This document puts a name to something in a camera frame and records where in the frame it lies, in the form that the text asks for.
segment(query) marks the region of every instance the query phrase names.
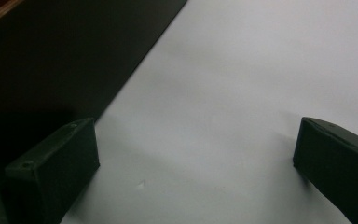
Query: white floor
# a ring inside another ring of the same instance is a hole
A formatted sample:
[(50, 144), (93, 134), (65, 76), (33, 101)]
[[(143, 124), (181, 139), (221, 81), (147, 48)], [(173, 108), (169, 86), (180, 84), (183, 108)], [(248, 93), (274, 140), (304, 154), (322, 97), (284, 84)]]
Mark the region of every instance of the white floor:
[(97, 123), (62, 223), (350, 223), (293, 168), (301, 117), (358, 133), (358, 1), (189, 0)]

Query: dark background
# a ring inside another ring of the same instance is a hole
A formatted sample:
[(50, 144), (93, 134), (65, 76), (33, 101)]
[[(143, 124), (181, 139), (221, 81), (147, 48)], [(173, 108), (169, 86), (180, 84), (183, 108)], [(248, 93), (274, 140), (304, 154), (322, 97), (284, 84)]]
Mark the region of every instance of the dark background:
[(0, 19), (0, 178), (76, 119), (98, 119), (186, 0), (25, 0)]

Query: black rubber pad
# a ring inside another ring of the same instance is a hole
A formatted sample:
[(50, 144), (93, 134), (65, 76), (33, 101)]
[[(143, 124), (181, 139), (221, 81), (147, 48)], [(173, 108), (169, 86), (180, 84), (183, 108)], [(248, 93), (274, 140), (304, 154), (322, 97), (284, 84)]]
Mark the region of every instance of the black rubber pad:
[(61, 127), (6, 168), (20, 223), (60, 223), (100, 166), (93, 119)]
[(294, 166), (358, 224), (358, 135), (323, 120), (303, 118)]

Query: white surface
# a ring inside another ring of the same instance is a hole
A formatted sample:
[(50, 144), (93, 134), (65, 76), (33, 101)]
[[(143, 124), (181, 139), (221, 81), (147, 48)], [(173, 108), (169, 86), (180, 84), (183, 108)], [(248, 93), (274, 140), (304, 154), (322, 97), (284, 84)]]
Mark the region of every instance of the white surface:
[(304, 116), (358, 133), (358, 1), (189, 0), (62, 223), (349, 223), (292, 166)]

